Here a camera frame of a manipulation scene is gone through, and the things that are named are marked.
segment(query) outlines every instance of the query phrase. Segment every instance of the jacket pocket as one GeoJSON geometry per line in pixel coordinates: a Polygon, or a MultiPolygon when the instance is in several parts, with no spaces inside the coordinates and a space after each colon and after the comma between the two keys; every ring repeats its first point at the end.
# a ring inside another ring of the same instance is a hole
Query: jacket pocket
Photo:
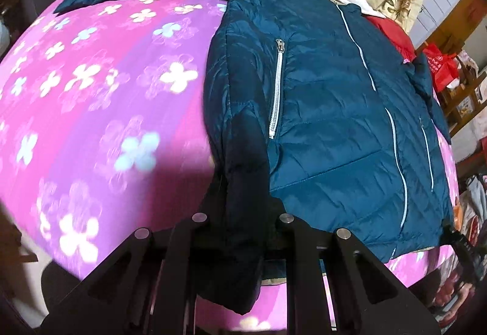
{"type": "Polygon", "coordinates": [[[426,155],[428,156],[429,176],[431,178],[431,191],[433,191],[434,178],[433,178],[433,168],[431,166],[431,155],[429,153],[428,138],[426,137],[426,132],[425,132],[425,129],[423,127],[423,121],[422,121],[421,117],[419,118],[419,124],[421,125],[421,131],[423,132],[423,136],[425,138],[426,155]]]}
{"type": "Polygon", "coordinates": [[[282,62],[284,60],[284,51],[286,44],[283,40],[278,38],[277,45],[277,63],[276,63],[276,78],[274,82],[274,102],[272,103],[271,119],[269,122],[269,138],[273,139],[276,135],[277,126],[279,123],[279,112],[281,111],[281,91],[282,91],[282,62]]]}

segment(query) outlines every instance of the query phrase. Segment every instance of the wooden shelf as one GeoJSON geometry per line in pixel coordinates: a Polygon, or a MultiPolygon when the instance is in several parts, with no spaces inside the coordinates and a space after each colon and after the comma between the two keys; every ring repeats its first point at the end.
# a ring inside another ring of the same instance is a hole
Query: wooden shelf
{"type": "Polygon", "coordinates": [[[463,91],[456,94],[448,103],[448,107],[443,111],[445,113],[445,116],[449,116],[451,112],[462,102],[462,100],[474,93],[475,89],[478,88],[478,86],[485,79],[485,77],[487,77],[487,74],[482,73],[475,80],[473,80],[472,84],[468,84],[463,91]]]}
{"type": "Polygon", "coordinates": [[[485,100],[479,107],[478,111],[473,111],[470,114],[462,117],[462,122],[457,123],[454,128],[450,131],[450,136],[454,136],[456,133],[459,132],[461,128],[463,128],[466,124],[468,124],[472,119],[474,119],[479,112],[481,112],[485,107],[487,107],[487,100],[485,100]]]}

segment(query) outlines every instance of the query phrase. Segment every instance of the white flower pattern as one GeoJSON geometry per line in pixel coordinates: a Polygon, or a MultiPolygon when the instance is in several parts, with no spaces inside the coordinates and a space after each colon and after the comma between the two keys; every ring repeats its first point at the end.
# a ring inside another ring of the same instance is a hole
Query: white flower pattern
{"type": "Polygon", "coordinates": [[[259,319],[254,316],[245,317],[240,320],[240,326],[232,329],[236,332],[258,332],[258,331],[269,331],[271,325],[267,321],[259,322],[259,319]]]}
{"type": "Polygon", "coordinates": [[[50,47],[46,51],[46,59],[52,59],[56,54],[59,54],[60,52],[64,51],[64,45],[62,45],[62,42],[57,42],[55,43],[52,47],[50,47]]]}
{"type": "Polygon", "coordinates": [[[62,21],[60,21],[57,25],[55,25],[56,30],[62,30],[64,26],[66,26],[70,22],[69,18],[64,18],[62,21]]]}
{"type": "Polygon", "coordinates": [[[161,75],[160,80],[165,84],[171,84],[171,92],[181,93],[186,87],[188,81],[198,78],[196,70],[184,70],[184,66],[179,62],[171,63],[169,72],[161,75]]]}
{"type": "Polygon", "coordinates": [[[14,86],[12,86],[11,94],[14,96],[19,96],[22,93],[23,85],[27,81],[27,77],[19,77],[15,80],[14,86]]]}
{"type": "Polygon", "coordinates": [[[37,18],[34,22],[32,22],[32,25],[31,26],[37,26],[40,22],[42,22],[42,20],[44,19],[45,17],[44,16],[40,16],[39,18],[37,18]]]}
{"type": "Polygon", "coordinates": [[[117,12],[117,10],[121,7],[121,4],[116,4],[116,5],[109,5],[108,7],[105,7],[105,9],[98,14],[98,16],[103,15],[104,13],[107,13],[108,15],[111,15],[112,13],[117,12]]]}
{"type": "Polygon", "coordinates": [[[144,3],[144,4],[152,4],[154,3],[154,1],[157,1],[157,0],[139,0],[141,3],[144,3]]]}
{"type": "Polygon", "coordinates": [[[25,51],[26,52],[30,52],[32,49],[34,49],[37,45],[39,45],[39,42],[36,41],[35,43],[33,43],[29,48],[27,48],[25,51]]]}
{"type": "Polygon", "coordinates": [[[51,240],[51,224],[47,220],[47,216],[43,213],[39,213],[39,231],[45,240],[51,240]]]}
{"type": "Polygon", "coordinates": [[[25,135],[20,142],[20,149],[16,156],[16,161],[19,163],[20,161],[24,162],[24,165],[28,165],[33,157],[33,149],[37,144],[37,134],[32,133],[29,135],[25,135]]]}
{"type": "Polygon", "coordinates": [[[7,133],[10,127],[0,119],[0,145],[5,145],[7,143],[7,133]]]}
{"type": "Polygon", "coordinates": [[[185,14],[185,13],[193,12],[194,10],[200,10],[201,8],[203,8],[201,4],[185,5],[182,7],[175,7],[174,12],[185,14]]]}
{"type": "Polygon", "coordinates": [[[95,263],[98,259],[98,248],[89,240],[98,235],[98,219],[91,217],[86,222],[85,232],[76,232],[73,227],[73,215],[66,214],[59,221],[59,229],[63,235],[59,238],[59,247],[66,256],[73,256],[79,250],[84,262],[95,263]]]}
{"type": "Polygon", "coordinates": [[[68,81],[66,86],[64,86],[64,92],[70,90],[78,81],[81,81],[78,86],[79,90],[89,87],[94,82],[93,76],[98,74],[100,70],[101,67],[98,65],[91,65],[88,68],[86,68],[86,65],[79,65],[76,67],[75,71],[72,72],[75,78],[68,81]]]}
{"type": "Polygon", "coordinates": [[[25,46],[25,41],[21,42],[19,45],[17,45],[14,49],[14,55],[17,55],[19,51],[25,46]]]}
{"type": "Polygon", "coordinates": [[[20,65],[22,63],[24,63],[26,60],[27,60],[27,56],[23,56],[23,57],[20,57],[19,59],[17,59],[17,61],[15,62],[14,66],[12,68],[11,74],[19,72],[20,67],[21,67],[20,65]]]}
{"type": "Polygon", "coordinates": [[[43,33],[47,33],[47,32],[48,32],[48,30],[49,30],[50,28],[52,28],[52,27],[53,27],[55,24],[57,24],[57,22],[56,22],[56,20],[55,20],[55,19],[53,19],[52,21],[50,21],[50,22],[49,22],[47,25],[45,25],[45,26],[42,28],[42,32],[43,32],[43,33]]]}
{"type": "Polygon", "coordinates": [[[159,146],[161,138],[156,132],[145,133],[142,138],[127,137],[120,147],[123,152],[115,161],[114,169],[117,172],[126,172],[135,165],[141,173],[154,170],[156,158],[153,155],[159,146]]]}
{"type": "Polygon", "coordinates": [[[81,32],[78,33],[77,37],[75,37],[74,40],[72,40],[71,44],[76,44],[80,40],[87,40],[91,37],[93,33],[95,33],[98,30],[96,27],[91,27],[89,29],[82,30],[81,32]]]}
{"type": "Polygon", "coordinates": [[[121,84],[125,84],[129,80],[130,75],[127,73],[119,73],[115,68],[108,70],[108,75],[105,78],[106,84],[98,89],[95,102],[89,105],[88,111],[106,109],[111,104],[111,97],[114,92],[121,84]]]}
{"type": "Polygon", "coordinates": [[[140,23],[143,22],[146,18],[153,18],[156,15],[157,14],[154,11],[146,8],[138,13],[133,13],[132,15],[130,15],[130,17],[132,18],[132,22],[140,23]]]}
{"type": "Polygon", "coordinates": [[[61,77],[57,75],[55,71],[51,72],[48,75],[47,80],[45,80],[40,86],[40,96],[45,97],[51,88],[59,85],[59,82],[61,82],[61,77]]]}

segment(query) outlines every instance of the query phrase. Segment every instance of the metal bolt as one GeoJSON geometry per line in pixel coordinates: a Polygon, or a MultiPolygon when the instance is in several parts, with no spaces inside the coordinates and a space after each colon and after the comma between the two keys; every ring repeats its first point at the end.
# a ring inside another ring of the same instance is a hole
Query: metal bolt
{"type": "Polygon", "coordinates": [[[205,222],[208,216],[205,213],[193,214],[192,220],[194,222],[205,222]]]}
{"type": "Polygon", "coordinates": [[[348,229],[346,228],[340,228],[337,230],[337,236],[340,238],[340,239],[349,239],[351,237],[351,233],[348,229]]]}
{"type": "Polygon", "coordinates": [[[285,224],[290,224],[294,221],[294,216],[289,213],[282,213],[279,216],[279,219],[281,220],[281,222],[284,222],[285,224]]]}
{"type": "Polygon", "coordinates": [[[150,235],[150,231],[147,228],[139,228],[134,233],[134,236],[137,239],[145,239],[149,235],[150,235]]]}

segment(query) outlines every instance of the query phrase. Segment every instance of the red cloth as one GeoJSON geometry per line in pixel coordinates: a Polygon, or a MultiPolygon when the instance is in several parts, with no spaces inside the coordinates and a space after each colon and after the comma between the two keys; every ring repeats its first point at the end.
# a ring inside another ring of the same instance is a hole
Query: red cloth
{"type": "Polygon", "coordinates": [[[415,46],[400,25],[389,18],[369,16],[366,18],[393,43],[404,59],[412,62],[416,58],[415,46]]]}

